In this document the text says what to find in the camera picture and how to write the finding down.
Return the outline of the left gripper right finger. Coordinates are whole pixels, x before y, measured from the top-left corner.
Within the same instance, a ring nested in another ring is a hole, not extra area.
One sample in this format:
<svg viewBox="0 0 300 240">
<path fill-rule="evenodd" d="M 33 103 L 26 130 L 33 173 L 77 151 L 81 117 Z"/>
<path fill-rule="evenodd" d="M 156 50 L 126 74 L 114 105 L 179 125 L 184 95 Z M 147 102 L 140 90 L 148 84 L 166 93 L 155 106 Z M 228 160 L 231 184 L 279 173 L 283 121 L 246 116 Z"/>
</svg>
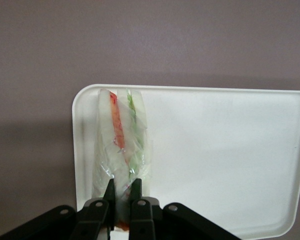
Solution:
<svg viewBox="0 0 300 240">
<path fill-rule="evenodd" d="M 130 188 L 130 240 L 238 240 L 239 237 L 187 206 L 172 202 L 161 208 L 158 199 L 142 194 L 142 180 Z"/>
</svg>

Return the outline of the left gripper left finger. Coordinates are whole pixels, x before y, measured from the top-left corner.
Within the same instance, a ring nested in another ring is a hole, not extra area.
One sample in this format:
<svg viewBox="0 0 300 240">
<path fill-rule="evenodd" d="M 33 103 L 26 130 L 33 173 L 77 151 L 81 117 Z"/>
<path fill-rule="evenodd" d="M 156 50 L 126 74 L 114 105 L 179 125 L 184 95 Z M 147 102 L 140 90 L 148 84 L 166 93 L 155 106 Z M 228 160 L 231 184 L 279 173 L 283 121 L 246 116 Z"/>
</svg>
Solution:
<svg viewBox="0 0 300 240">
<path fill-rule="evenodd" d="M 88 200 L 80 211 L 59 205 L 0 235 L 0 240 L 96 240 L 114 229 L 115 184 L 110 179 L 103 197 Z"/>
</svg>

